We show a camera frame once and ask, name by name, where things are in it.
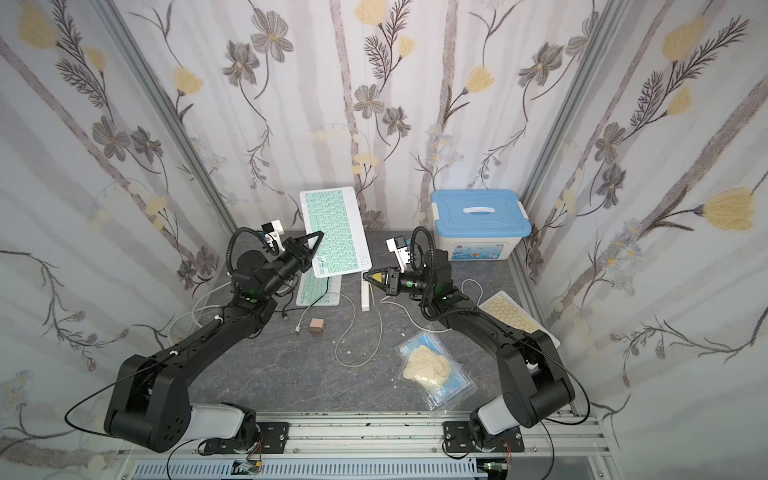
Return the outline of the white power strip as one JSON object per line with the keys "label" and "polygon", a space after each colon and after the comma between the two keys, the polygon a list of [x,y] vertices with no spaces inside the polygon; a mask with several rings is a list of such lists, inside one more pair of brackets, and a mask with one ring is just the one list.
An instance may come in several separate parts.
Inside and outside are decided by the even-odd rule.
{"label": "white power strip", "polygon": [[360,304],[361,304],[361,310],[363,312],[370,311],[370,308],[371,308],[370,285],[365,279],[361,280]]}

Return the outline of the green keyboard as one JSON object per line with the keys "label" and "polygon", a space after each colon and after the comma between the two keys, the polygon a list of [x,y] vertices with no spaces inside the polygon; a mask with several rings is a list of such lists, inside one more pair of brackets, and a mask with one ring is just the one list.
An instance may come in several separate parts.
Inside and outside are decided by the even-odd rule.
{"label": "green keyboard", "polygon": [[312,260],[317,278],[360,273],[372,267],[353,187],[303,191],[300,204],[306,233],[323,233]]}
{"label": "green keyboard", "polygon": [[341,275],[317,278],[314,272],[309,270],[300,279],[296,305],[337,306],[340,301],[341,283]]}

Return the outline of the pink USB charger end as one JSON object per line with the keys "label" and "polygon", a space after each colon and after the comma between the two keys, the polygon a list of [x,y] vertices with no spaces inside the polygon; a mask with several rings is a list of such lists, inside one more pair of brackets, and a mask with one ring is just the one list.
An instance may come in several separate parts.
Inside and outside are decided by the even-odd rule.
{"label": "pink USB charger end", "polygon": [[309,332],[313,335],[323,334],[326,322],[323,318],[312,318],[309,323]]}

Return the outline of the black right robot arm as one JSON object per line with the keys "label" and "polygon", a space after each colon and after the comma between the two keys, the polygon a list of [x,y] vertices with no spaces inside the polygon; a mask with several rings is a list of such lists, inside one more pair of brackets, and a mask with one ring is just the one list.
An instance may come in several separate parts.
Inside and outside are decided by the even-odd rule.
{"label": "black right robot arm", "polygon": [[544,331],[527,333],[483,311],[453,279],[449,254],[432,234],[416,228],[411,239],[391,238],[394,267],[363,274],[388,296],[406,293],[418,300],[422,316],[464,335],[495,358],[500,395],[470,414],[469,431],[478,449],[488,449],[516,427],[531,428],[575,400],[582,385],[561,361]]}

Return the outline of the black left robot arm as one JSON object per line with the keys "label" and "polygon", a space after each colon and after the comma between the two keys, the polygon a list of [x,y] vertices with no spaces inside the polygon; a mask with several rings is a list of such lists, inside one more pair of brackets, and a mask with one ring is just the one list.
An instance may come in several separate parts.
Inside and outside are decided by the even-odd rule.
{"label": "black left robot arm", "polygon": [[258,250],[227,255],[233,296],[220,314],[179,343],[122,363],[106,411],[106,434],[158,453],[197,439],[210,443],[213,453],[245,452],[258,445],[261,434],[253,410],[194,404],[189,387],[231,347],[263,330],[276,310],[278,291],[311,269],[324,234],[283,241],[261,231],[253,234],[274,258]]}

